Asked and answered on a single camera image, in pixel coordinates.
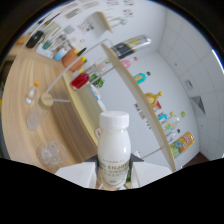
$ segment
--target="yellow bottle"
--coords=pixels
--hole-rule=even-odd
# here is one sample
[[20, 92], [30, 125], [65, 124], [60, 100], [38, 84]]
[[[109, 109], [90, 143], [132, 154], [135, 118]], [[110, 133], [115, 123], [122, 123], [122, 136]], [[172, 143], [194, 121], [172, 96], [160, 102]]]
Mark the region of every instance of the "yellow bottle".
[[147, 97], [149, 103], [152, 105], [152, 108], [154, 108], [156, 106], [158, 97], [162, 96], [162, 95], [163, 95], [162, 92], [159, 92], [157, 94], [145, 93], [145, 96]]

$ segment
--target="orange bottle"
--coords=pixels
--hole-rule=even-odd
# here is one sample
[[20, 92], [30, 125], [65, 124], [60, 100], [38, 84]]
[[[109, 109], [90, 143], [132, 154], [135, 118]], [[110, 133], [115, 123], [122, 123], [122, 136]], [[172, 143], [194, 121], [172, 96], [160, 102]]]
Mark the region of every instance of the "orange bottle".
[[[78, 51], [75, 49], [70, 50], [63, 58], [62, 63], [67, 68], [75, 59], [78, 58], [77, 56]], [[78, 68], [80, 68], [83, 64], [87, 62], [86, 57], [82, 57], [80, 60], [78, 60], [69, 70], [75, 71]]]

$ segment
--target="bottle label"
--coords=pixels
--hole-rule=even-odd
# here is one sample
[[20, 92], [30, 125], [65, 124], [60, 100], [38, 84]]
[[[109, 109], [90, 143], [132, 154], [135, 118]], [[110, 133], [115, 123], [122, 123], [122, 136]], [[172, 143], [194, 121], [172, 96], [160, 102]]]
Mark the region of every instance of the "bottle label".
[[124, 163], [122, 161], [99, 161], [99, 165], [102, 179], [108, 186], [117, 187], [126, 181], [129, 160]]

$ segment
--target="table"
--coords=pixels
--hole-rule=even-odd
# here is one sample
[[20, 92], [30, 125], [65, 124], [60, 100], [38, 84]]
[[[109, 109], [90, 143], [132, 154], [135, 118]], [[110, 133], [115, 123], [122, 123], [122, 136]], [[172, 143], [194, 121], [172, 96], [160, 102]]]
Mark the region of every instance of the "table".
[[[44, 122], [34, 131], [26, 125], [26, 117], [32, 105], [25, 103], [29, 87], [36, 80], [40, 82], [36, 99], [45, 92], [55, 78], [65, 69], [61, 62], [38, 55], [35, 49], [22, 46], [10, 69], [2, 99], [2, 127], [5, 144], [12, 161], [34, 165], [43, 170], [55, 173], [57, 169], [46, 168], [36, 156], [36, 149], [51, 140], [61, 142], [67, 151], [63, 166], [81, 163], [96, 155], [96, 140], [87, 135], [82, 119], [77, 116], [83, 111], [83, 105], [75, 108], [71, 103], [55, 102]], [[57, 99], [71, 99], [63, 79], [60, 79], [50, 91]]]

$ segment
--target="floor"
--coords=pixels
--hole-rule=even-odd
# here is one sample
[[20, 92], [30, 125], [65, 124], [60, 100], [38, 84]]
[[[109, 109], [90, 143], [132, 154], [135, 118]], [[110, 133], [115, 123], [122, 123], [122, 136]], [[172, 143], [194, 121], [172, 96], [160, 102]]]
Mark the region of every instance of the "floor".
[[199, 152], [189, 163], [183, 166], [183, 168], [208, 161], [209, 160]]

